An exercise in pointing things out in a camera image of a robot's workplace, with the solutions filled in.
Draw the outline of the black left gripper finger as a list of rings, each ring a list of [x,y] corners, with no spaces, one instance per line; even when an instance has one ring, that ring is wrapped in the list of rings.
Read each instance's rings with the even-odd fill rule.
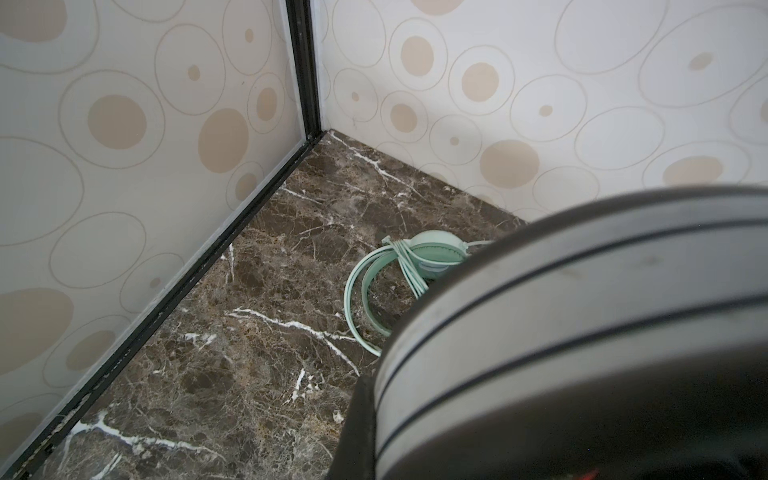
[[[375,478],[375,427],[374,379],[361,376],[355,384],[327,480]]]

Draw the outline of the mint green headphones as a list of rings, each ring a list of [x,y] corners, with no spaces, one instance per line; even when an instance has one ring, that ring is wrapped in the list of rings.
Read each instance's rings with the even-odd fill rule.
[[[363,313],[370,326],[384,337],[392,334],[373,313],[369,293],[381,271],[392,263],[398,265],[407,286],[418,299],[429,284],[447,271],[466,261],[474,249],[490,245],[490,240],[466,242],[457,235],[442,230],[423,231],[410,239],[387,236],[381,246],[364,256],[350,272],[344,287],[344,318],[355,341],[367,352],[379,357],[382,348],[368,342],[357,328],[353,312],[353,289],[360,286]]]

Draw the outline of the black white headphones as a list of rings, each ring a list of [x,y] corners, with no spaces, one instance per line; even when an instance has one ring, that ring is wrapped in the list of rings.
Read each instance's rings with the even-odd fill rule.
[[[765,477],[766,189],[521,228],[401,319],[374,399],[380,479]]]

